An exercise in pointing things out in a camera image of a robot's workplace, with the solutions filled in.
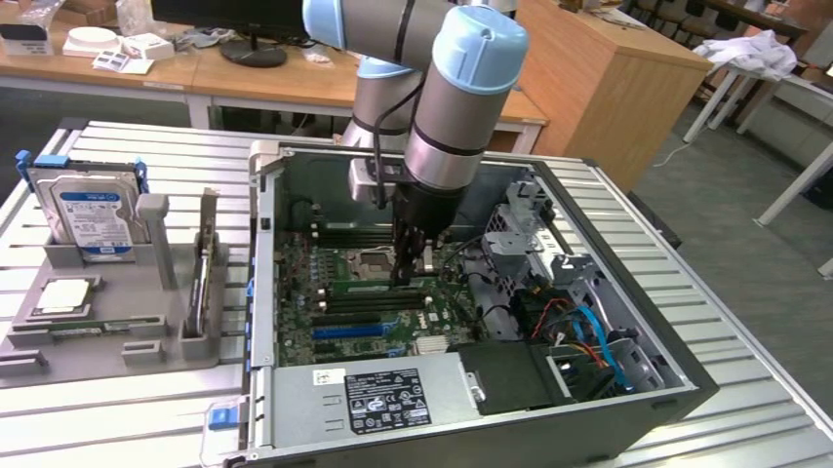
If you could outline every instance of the power supply label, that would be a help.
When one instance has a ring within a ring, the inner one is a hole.
[[[354,433],[372,434],[431,424],[415,369],[347,375],[343,385]]]

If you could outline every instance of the white box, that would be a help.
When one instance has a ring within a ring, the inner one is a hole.
[[[50,56],[49,34],[34,25],[0,24],[0,44],[6,56]]]
[[[175,55],[173,44],[151,32],[125,37],[123,44],[125,52],[137,59],[161,60]]]

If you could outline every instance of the gray carpet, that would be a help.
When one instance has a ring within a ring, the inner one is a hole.
[[[679,147],[699,112],[689,107],[657,155]],[[794,180],[767,151],[729,128],[701,134],[635,192],[683,240],[681,255],[809,392],[833,412],[833,282],[815,268],[833,257],[833,213],[803,198],[767,228],[757,217]]]
[[[187,125],[184,106],[0,88],[0,199],[17,182],[13,156],[37,151],[61,117]],[[687,109],[657,160],[678,147],[698,109]],[[637,194],[683,240],[682,256],[799,381],[833,411],[833,282],[814,272],[833,257],[833,214],[798,200],[767,229],[753,223],[795,174],[729,129],[706,132]]]

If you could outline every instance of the cardboard box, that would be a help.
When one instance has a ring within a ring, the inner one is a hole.
[[[26,10],[30,0],[18,0],[18,8]],[[116,0],[67,0],[54,20],[75,26],[100,26],[116,19]]]

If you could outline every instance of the blue latch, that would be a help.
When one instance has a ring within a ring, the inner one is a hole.
[[[14,164],[14,168],[21,175],[21,178],[25,180],[25,185],[28,185],[28,191],[34,191],[34,186],[30,184],[30,180],[28,179],[28,165],[30,164],[30,153],[21,149],[14,155],[14,160],[17,163]]]
[[[211,410],[208,416],[208,429],[219,431],[223,429],[233,429],[239,424],[239,413],[235,408],[216,408]]]
[[[141,158],[135,158],[132,165],[135,166],[135,178],[139,182],[139,193],[151,193],[147,188],[147,164],[144,164]]]
[[[64,169],[69,165],[69,156],[60,154],[41,154],[34,158],[36,168],[58,168]]]

